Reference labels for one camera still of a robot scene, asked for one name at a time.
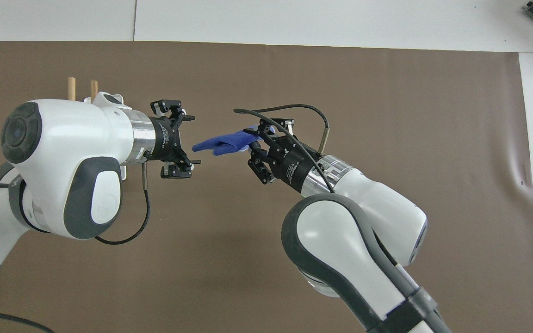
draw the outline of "wooden peg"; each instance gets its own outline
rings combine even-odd
[[[67,78],[67,99],[75,101],[75,78]]]
[[[96,95],[98,95],[98,82],[96,80],[91,80],[89,86],[90,86],[90,91],[92,93],[91,103],[93,103],[93,99],[95,99]]]

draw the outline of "robotic arm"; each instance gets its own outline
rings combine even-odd
[[[328,131],[316,151],[292,135],[293,119],[257,112],[287,107],[294,105],[234,111],[261,118],[258,129],[245,130],[268,145],[262,149],[249,138],[248,165],[258,179],[263,184],[281,179],[304,197],[283,223],[288,257],[317,291],[342,298],[368,332],[450,332],[436,303],[402,268],[419,251],[427,231],[425,213],[345,161],[321,154]]]
[[[123,199],[121,165],[161,160],[162,178],[191,177],[200,161],[187,158],[179,128],[194,117],[180,101],[150,106],[157,117],[99,92],[93,104],[38,99],[11,113],[1,135],[0,264],[30,229],[77,240],[108,229]]]

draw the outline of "brown paper sheet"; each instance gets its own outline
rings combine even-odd
[[[381,181],[429,217],[408,272],[455,332],[533,332],[533,189],[518,56],[514,53],[159,42],[0,42],[0,129],[30,99],[65,99],[89,80],[152,113],[180,99],[194,122],[186,151],[257,123],[235,107],[288,103],[323,110],[327,153]],[[317,147],[306,110],[296,135]],[[152,218],[112,247],[28,232],[0,270],[0,312],[63,332],[361,332],[338,299],[314,291],[287,259],[280,226],[300,195],[262,185],[248,155],[216,158],[192,179],[159,178]],[[0,164],[4,162],[0,152]],[[139,167],[104,235],[131,235],[144,216]],[[0,332],[32,332],[0,321]]]

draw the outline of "blue cloth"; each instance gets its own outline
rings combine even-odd
[[[192,146],[192,151],[198,152],[200,150],[212,149],[215,156],[220,156],[221,154],[244,151],[251,142],[258,140],[260,140],[258,135],[249,134],[241,130],[236,133],[212,137],[211,139],[197,143]]]

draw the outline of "circular button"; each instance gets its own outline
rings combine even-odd
[[[12,147],[19,146],[26,137],[26,123],[21,118],[12,118],[6,127],[6,142]]]

